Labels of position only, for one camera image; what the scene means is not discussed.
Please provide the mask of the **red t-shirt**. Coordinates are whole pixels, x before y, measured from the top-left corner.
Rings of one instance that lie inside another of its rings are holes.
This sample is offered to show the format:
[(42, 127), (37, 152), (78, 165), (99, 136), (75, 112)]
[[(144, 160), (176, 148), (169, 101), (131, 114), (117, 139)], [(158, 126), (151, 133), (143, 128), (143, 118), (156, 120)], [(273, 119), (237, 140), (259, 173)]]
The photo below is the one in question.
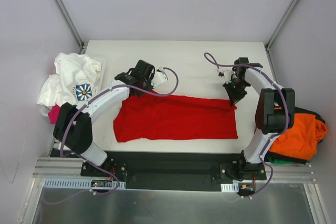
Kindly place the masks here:
[(119, 143), (237, 139), (235, 110), (228, 100), (144, 94), (122, 102), (113, 130)]

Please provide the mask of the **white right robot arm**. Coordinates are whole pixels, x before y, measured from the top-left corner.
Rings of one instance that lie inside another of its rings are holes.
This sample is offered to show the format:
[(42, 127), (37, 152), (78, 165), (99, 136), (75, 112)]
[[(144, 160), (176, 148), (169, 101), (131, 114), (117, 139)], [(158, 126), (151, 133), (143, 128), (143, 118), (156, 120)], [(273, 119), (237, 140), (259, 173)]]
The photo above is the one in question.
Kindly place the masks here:
[(237, 176), (248, 179), (255, 173), (253, 164), (261, 163), (273, 142), (293, 127), (295, 92), (292, 88), (279, 85), (263, 71), (261, 64), (251, 63), (248, 58), (235, 60), (232, 70), (231, 80), (223, 84), (231, 105), (247, 95), (247, 87), (252, 87), (259, 95), (255, 112), (256, 130), (243, 150), (245, 161), (236, 166)]

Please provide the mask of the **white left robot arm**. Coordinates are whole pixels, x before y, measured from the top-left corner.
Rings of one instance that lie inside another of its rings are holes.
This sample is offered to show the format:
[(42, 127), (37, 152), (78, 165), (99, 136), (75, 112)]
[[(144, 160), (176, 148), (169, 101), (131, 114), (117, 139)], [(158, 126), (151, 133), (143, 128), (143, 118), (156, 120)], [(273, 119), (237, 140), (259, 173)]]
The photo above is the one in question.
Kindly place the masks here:
[(76, 105), (68, 102), (60, 107), (53, 136), (62, 146), (93, 163), (93, 170), (99, 176), (111, 171), (107, 153), (93, 141), (94, 122), (110, 108), (132, 95), (141, 96), (166, 81), (164, 74), (144, 60), (134, 68), (115, 76), (111, 84), (99, 93)]

